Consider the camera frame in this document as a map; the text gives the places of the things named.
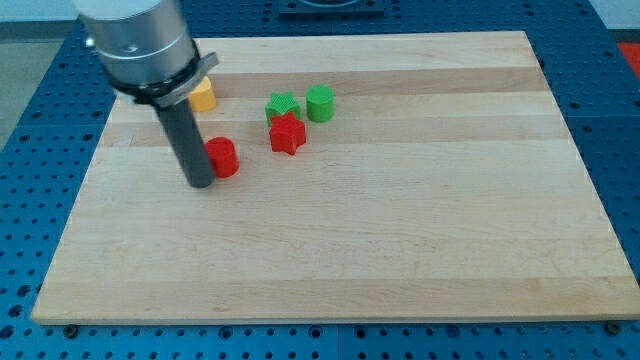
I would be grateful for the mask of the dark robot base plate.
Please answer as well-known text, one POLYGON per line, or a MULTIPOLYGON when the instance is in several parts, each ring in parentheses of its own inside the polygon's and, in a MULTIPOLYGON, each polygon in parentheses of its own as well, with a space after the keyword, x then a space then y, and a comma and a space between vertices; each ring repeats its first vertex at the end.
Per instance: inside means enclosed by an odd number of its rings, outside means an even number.
POLYGON ((277 0, 280 17, 311 15, 381 15, 385 0, 277 0))

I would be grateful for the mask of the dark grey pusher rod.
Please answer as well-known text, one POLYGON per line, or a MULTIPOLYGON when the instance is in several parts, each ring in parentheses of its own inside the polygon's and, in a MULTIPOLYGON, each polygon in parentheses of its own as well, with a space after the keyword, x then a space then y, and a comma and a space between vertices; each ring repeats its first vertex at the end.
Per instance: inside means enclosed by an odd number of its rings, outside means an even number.
POLYGON ((193 188, 211 185, 215 172, 189 102, 156 108, 155 112, 188 184, 193 188))

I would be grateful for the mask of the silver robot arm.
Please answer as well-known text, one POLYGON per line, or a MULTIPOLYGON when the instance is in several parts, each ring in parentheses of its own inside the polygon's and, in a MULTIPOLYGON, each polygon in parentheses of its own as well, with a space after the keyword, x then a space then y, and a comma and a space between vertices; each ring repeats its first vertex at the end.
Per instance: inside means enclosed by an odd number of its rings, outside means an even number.
POLYGON ((176 0, 74 0, 111 86, 155 110, 190 186, 215 179, 189 94, 219 64, 203 55, 176 0))

